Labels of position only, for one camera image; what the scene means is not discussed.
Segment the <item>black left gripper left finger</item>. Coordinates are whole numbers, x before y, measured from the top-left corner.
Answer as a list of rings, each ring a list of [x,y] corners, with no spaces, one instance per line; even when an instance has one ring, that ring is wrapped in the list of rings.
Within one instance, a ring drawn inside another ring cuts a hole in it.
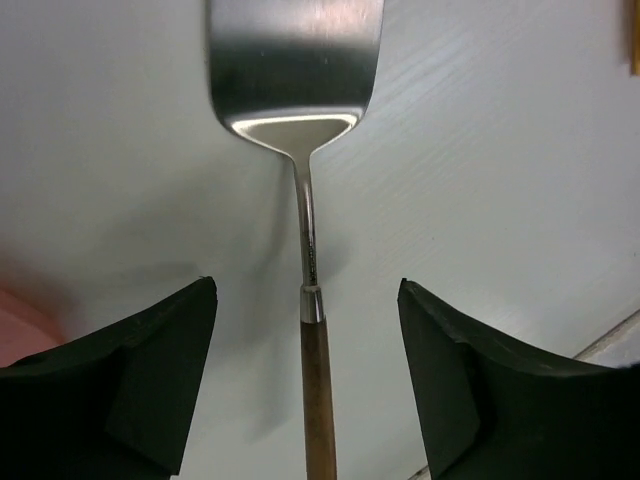
[[[218,306],[202,277],[155,305],[1,370],[4,479],[179,474]]]

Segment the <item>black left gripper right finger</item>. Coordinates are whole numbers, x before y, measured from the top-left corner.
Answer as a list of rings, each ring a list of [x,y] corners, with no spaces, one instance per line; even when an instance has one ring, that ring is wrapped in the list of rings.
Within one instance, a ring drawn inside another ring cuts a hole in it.
[[[553,354],[403,280],[402,337],[435,479],[635,479],[639,368]]]

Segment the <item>metal cake server wooden handle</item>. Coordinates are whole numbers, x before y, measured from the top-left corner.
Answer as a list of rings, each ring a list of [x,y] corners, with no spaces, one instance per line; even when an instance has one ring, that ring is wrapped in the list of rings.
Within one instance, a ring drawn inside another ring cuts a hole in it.
[[[211,1],[206,30],[213,111],[236,136],[293,165],[302,284],[306,475],[337,475],[328,330],[318,278],[310,160],[353,130],[371,101],[380,1]]]

